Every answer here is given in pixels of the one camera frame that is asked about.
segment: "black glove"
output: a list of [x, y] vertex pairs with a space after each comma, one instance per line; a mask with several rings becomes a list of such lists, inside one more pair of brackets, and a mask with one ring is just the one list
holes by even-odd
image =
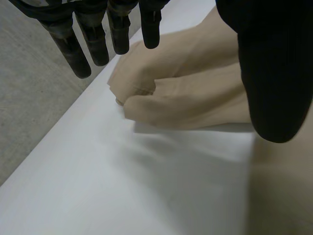
[[313, 93], [313, 2], [216, 0], [238, 33], [239, 61], [258, 134], [287, 142], [299, 131]]
[[25, 15], [39, 20], [59, 47], [76, 76], [91, 75], [87, 59], [72, 29], [72, 14], [83, 32], [89, 52], [98, 66], [109, 62], [102, 19], [108, 13], [113, 47], [117, 54], [129, 50], [128, 18], [140, 6], [143, 39], [147, 48], [159, 43], [161, 9], [169, 0], [10, 0]]

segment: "concrete floor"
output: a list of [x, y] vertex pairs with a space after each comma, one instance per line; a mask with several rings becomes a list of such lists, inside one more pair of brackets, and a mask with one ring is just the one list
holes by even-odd
[[[140, 28], [138, 7], [130, 18], [132, 36]], [[103, 26], [112, 59], [107, 16]], [[103, 69], [93, 64], [77, 22], [73, 28], [92, 69], [85, 80], [74, 75], [36, 20], [0, 0], [0, 185]]]

